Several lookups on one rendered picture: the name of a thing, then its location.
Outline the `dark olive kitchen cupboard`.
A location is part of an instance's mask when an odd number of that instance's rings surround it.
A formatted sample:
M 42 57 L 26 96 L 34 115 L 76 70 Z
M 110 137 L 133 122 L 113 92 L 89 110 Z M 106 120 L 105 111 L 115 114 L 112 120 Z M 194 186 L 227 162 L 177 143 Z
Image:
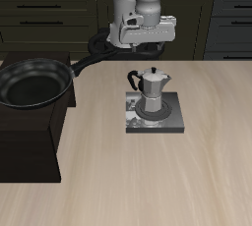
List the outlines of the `dark olive kitchen cupboard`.
M 161 60 L 203 58 L 214 0 L 162 0 L 177 20 Z M 88 41 L 113 22 L 112 0 L 0 0 L 0 59 L 9 51 L 68 51 L 88 55 Z

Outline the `grey kitchen drawer unit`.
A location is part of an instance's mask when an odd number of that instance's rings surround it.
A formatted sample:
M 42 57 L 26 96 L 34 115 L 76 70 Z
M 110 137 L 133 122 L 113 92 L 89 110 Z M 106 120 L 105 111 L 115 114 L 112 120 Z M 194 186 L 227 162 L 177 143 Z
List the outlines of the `grey kitchen drawer unit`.
M 252 0 L 214 0 L 204 59 L 252 60 Z

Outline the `silver moka pot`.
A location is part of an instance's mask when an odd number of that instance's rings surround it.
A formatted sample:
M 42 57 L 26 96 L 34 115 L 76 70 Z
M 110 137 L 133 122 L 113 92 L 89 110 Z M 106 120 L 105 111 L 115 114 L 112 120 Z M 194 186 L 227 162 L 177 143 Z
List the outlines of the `silver moka pot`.
M 145 71 L 131 71 L 127 79 L 134 90 L 142 93 L 140 107 L 144 112 L 158 112 L 161 109 L 163 87 L 171 80 L 164 71 L 151 67 Z

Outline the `dark grey stove plate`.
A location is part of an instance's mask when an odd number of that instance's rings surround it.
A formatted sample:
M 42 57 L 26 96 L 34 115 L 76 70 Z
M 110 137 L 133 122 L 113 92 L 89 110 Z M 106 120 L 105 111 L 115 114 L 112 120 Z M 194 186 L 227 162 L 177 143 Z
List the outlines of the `dark grey stove plate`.
M 151 120 L 146 120 L 142 113 L 137 113 L 136 108 L 141 99 L 139 92 L 127 92 L 126 102 L 136 100 L 135 110 L 126 110 L 127 133 L 183 133 L 184 122 L 180 103 L 176 92 L 164 92 L 162 94 L 162 107 L 158 114 Z

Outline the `black frying pan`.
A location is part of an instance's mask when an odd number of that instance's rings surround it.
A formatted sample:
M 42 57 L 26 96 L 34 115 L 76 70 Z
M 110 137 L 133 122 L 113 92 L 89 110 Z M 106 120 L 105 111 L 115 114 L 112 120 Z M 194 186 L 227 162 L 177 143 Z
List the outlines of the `black frying pan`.
M 0 70 L 0 103 L 19 110 L 45 107 L 58 100 L 87 66 L 116 53 L 116 50 L 107 49 L 83 58 L 72 66 L 46 58 L 9 65 Z

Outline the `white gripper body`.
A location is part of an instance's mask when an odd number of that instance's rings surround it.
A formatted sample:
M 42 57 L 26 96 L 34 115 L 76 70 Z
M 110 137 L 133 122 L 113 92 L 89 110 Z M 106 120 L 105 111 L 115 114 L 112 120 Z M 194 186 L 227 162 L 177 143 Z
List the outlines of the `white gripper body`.
M 119 40 L 123 44 L 165 42 L 175 38 L 176 19 L 161 16 L 154 27 L 144 27 L 142 16 L 128 18 L 121 23 Z

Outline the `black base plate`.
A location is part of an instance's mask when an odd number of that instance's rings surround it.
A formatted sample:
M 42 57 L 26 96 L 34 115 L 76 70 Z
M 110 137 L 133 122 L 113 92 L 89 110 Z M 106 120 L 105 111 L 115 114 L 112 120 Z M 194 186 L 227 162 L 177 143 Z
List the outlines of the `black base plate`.
M 110 34 L 110 28 L 100 28 L 98 33 L 94 35 L 88 44 L 88 50 L 91 55 L 103 52 L 107 49 L 115 49 L 115 46 L 106 39 Z M 107 58 L 107 61 L 157 61 L 164 51 L 158 51 L 155 42 L 142 43 L 137 46 L 137 51 L 132 52 L 131 48 L 118 48 L 118 52 Z

